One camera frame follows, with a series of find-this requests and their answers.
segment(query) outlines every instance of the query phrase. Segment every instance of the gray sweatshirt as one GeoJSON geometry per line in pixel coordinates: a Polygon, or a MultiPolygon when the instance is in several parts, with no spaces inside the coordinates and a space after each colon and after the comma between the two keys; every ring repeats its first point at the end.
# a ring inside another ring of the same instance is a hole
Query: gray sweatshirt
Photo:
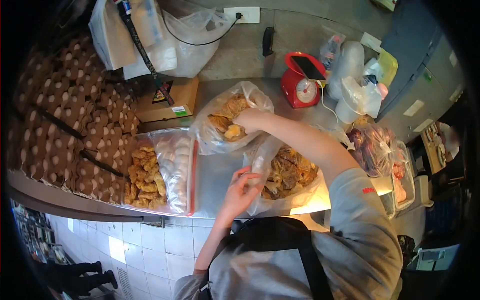
{"type": "MultiPolygon", "coordinates": [[[[335,299],[390,299],[402,268],[396,234],[360,168],[329,189],[331,233],[312,231],[313,246],[335,299]]],[[[298,250],[224,250],[210,266],[213,299],[311,299],[298,250]]],[[[173,299],[197,299],[202,275],[180,278],[173,299]]]]}

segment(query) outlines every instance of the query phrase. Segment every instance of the cardboard box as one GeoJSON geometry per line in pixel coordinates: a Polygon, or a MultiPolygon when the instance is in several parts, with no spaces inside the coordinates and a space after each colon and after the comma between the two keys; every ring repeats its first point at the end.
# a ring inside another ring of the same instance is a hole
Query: cardboard box
{"type": "Polygon", "coordinates": [[[170,96],[175,104],[169,106],[167,101],[155,101],[155,86],[151,93],[145,93],[138,98],[138,106],[135,115],[142,122],[173,119],[178,117],[191,116],[195,107],[195,98],[197,97],[198,77],[194,78],[175,78],[166,82],[169,85],[170,96]]]}

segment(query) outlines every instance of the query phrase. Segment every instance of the person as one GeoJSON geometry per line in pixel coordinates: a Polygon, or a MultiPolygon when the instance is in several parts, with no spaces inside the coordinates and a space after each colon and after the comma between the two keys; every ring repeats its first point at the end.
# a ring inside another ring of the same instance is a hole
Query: person
{"type": "Polygon", "coordinates": [[[61,294],[66,292],[69,295],[89,296],[90,291],[105,283],[111,283],[113,288],[118,288],[118,283],[112,270],[102,274],[101,262],[81,264],[56,264],[49,260],[46,264],[41,262],[35,253],[32,254],[34,266],[43,277],[47,286],[61,294]],[[97,273],[90,276],[83,276],[87,272],[97,273]]]}
{"type": "Polygon", "coordinates": [[[331,232],[309,231],[288,217],[256,218],[230,233],[262,185],[250,167],[232,176],[192,275],[173,299],[390,299],[402,268],[396,233],[370,179],[336,140],[313,127],[254,108],[233,120],[267,132],[323,172],[331,232]]]}
{"type": "Polygon", "coordinates": [[[438,128],[442,144],[445,146],[445,159],[447,162],[451,162],[460,150],[460,136],[453,127],[445,123],[436,121],[435,125],[438,128]]]}

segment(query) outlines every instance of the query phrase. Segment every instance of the black lanyard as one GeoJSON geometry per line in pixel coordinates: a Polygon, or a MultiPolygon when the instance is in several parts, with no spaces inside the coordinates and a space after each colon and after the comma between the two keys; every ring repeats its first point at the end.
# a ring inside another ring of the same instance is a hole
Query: black lanyard
{"type": "Polygon", "coordinates": [[[147,66],[148,70],[152,74],[152,77],[153,77],[154,82],[155,82],[155,86],[158,89],[155,96],[154,96],[154,100],[156,102],[159,102],[157,100],[158,99],[157,95],[159,95],[158,92],[160,91],[160,93],[162,93],[163,96],[165,97],[165,100],[168,102],[168,104],[170,106],[174,105],[175,101],[173,101],[173,99],[170,96],[170,94],[168,93],[168,91],[163,87],[163,84],[158,79],[158,74],[155,71],[155,67],[153,66],[152,62],[148,58],[147,53],[145,51],[145,48],[143,47],[142,42],[140,41],[140,39],[138,37],[135,26],[133,25],[132,19],[130,18],[130,13],[132,12],[130,2],[128,0],[113,0],[113,2],[117,5],[117,8],[118,8],[118,11],[119,11],[119,14],[120,14],[120,18],[122,19],[125,26],[127,26],[128,33],[132,37],[133,43],[137,47],[138,52],[140,52],[140,55],[144,59],[145,65],[147,66]]]}

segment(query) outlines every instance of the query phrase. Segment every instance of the stainless steel counter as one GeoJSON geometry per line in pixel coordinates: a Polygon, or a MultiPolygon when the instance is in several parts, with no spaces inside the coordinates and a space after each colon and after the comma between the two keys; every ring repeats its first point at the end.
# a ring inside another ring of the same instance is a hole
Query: stainless steel counter
{"type": "MultiPolygon", "coordinates": [[[[299,120],[309,124],[319,124],[324,128],[334,127],[336,124],[335,115],[324,108],[321,103],[315,107],[292,108],[280,89],[280,80],[275,78],[249,78],[249,79],[226,79],[218,81],[202,82],[199,84],[195,112],[199,112],[212,98],[229,89],[241,80],[248,80],[257,85],[267,96],[270,97],[277,115],[299,120]]],[[[324,97],[324,103],[335,110],[336,101],[324,97]]],[[[156,121],[142,124],[140,131],[147,132],[156,129],[190,126],[194,117],[185,117],[167,121],[156,121]]],[[[339,121],[339,125],[346,129],[349,125],[339,121]]],[[[233,172],[242,168],[244,149],[233,153],[203,156],[197,158],[196,186],[195,186],[195,213],[192,217],[215,218],[224,199],[228,184],[233,172]]],[[[390,179],[375,179],[374,186],[379,191],[391,191],[390,179]]],[[[286,216],[315,211],[322,211],[330,208],[328,190],[322,185],[312,200],[303,207],[291,210],[269,210],[255,217],[265,216],[286,216]]],[[[247,213],[239,218],[249,218],[247,213]]]]}

